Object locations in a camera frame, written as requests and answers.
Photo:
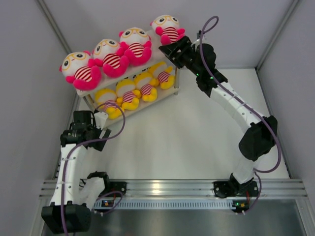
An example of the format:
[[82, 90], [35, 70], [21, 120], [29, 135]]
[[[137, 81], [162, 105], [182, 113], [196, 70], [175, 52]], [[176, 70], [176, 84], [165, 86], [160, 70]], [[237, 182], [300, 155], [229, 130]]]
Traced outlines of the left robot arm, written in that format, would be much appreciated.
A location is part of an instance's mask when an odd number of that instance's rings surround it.
[[55, 192], [41, 211], [45, 224], [56, 235], [88, 231], [97, 197], [107, 196], [111, 191], [105, 172], [90, 173], [80, 186], [88, 153], [102, 151], [111, 133], [104, 130], [107, 119], [105, 112], [75, 111], [73, 122], [60, 136], [62, 156]]

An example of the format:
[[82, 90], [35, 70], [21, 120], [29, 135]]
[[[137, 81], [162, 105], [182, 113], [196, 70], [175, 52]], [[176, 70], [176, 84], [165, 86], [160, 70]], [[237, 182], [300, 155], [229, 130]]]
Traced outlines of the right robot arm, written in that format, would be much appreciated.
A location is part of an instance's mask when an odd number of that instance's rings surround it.
[[195, 45], [184, 36], [173, 43], [162, 42], [159, 50], [177, 68], [190, 70], [199, 89], [224, 108], [243, 131], [238, 144], [240, 161], [227, 182], [233, 194], [242, 195], [253, 179], [255, 163], [276, 144], [276, 118], [256, 112], [232, 90], [228, 79], [216, 68], [216, 54], [210, 44]]

